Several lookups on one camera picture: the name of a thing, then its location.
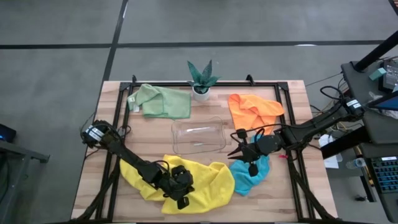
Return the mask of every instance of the white pot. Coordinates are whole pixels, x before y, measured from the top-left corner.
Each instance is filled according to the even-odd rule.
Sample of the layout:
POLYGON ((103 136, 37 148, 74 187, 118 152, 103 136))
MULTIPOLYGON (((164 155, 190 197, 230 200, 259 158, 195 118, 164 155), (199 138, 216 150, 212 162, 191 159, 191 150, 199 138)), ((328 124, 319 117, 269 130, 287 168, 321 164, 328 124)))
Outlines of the white pot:
POLYGON ((192 96, 193 96, 193 99, 196 101, 206 101, 210 96, 210 88, 207 90, 206 93, 199 94, 192 87, 192 96))

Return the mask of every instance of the towel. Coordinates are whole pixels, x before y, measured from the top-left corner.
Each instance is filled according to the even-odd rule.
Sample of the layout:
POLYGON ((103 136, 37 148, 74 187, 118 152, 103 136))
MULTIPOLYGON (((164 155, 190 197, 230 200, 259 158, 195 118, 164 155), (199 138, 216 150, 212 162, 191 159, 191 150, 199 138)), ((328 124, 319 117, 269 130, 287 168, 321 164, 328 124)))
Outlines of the towel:
POLYGON ((149 84, 127 98, 130 110, 142 105, 143 114, 148 118, 189 118, 191 115, 191 93, 149 84))
POLYGON ((250 164, 248 162, 244 163, 243 161, 236 160, 232 163, 229 169, 235 179, 235 192, 246 196, 255 185, 259 185, 262 180, 267 177, 269 172, 268 161, 269 157, 264 155, 260 156, 260 159, 254 161, 255 165, 257 165, 259 169, 259 173, 254 177, 251 177, 249 174, 250 164))
POLYGON ((178 156, 165 155, 163 160, 173 167, 183 165, 193 177, 193 192, 187 194, 189 205, 181 210, 177 202, 171 198, 164 198, 161 189, 154 189, 142 180, 137 170, 127 162, 120 160, 122 176, 136 189, 139 190, 144 200, 164 201, 162 213, 164 214, 194 214, 203 213, 211 209, 226 205, 231 200, 234 192, 235 181, 228 166, 220 162, 212 162, 205 166, 197 162, 182 159, 178 156))
MULTIPOLYGON (((228 99, 229 110, 235 129, 251 129, 266 124, 274 124, 276 117, 284 113, 279 102, 264 100, 256 95, 232 94, 228 99)), ((270 134, 272 126, 266 127, 265 134, 270 134)))

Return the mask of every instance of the potted plant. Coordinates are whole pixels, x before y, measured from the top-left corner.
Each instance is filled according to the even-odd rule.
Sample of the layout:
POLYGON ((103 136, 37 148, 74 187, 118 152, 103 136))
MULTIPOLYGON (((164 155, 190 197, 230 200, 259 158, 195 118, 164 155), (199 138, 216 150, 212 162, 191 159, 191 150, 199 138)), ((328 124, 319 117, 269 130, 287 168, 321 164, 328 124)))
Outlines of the potted plant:
POLYGON ((220 78, 211 76, 213 71, 211 60, 202 73, 200 73, 197 68, 195 68, 195 66, 189 61, 188 68, 193 79, 193 81, 188 81, 192 86, 193 99, 196 101, 207 100, 210 95, 210 87, 216 84, 217 80, 220 78))

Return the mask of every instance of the transparent tray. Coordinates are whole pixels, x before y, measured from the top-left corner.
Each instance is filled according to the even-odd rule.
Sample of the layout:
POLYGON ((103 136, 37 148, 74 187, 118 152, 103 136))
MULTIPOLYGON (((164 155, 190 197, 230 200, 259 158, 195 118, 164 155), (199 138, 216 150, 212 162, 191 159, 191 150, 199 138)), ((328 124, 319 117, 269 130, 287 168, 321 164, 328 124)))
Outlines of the transparent tray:
POLYGON ((219 117, 203 121, 174 121, 172 132, 176 154, 217 151, 226 145, 223 120, 219 117))

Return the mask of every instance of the concrete floor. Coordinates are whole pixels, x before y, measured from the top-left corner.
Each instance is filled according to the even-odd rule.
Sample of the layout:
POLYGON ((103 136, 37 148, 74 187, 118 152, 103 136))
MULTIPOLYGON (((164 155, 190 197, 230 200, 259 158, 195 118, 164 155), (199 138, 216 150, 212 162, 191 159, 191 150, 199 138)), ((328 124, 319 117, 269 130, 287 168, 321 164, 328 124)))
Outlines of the concrete floor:
MULTIPOLYGON (((109 44, 122 0, 0 0, 1 44, 109 44)), ((387 0, 130 0, 120 43, 382 40, 398 28, 387 0)), ((118 49, 110 80, 186 80, 186 60, 213 59, 215 75, 242 80, 314 82, 340 72, 375 45, 118 49)), ((0 123, 17 143, 51 154, 32 162, 15 223, 69 219, 85 147, 79 127, 94 112, 109 49, 0 50, 0 123)), ((388 55, 398 55, 394 49, 388 55)), ((307 88, 313 105, 328 102, 323 85, 307 88)), ((380 203, 355 202, 359 178, 330 179, 340 218, 389 223, 380 203)))

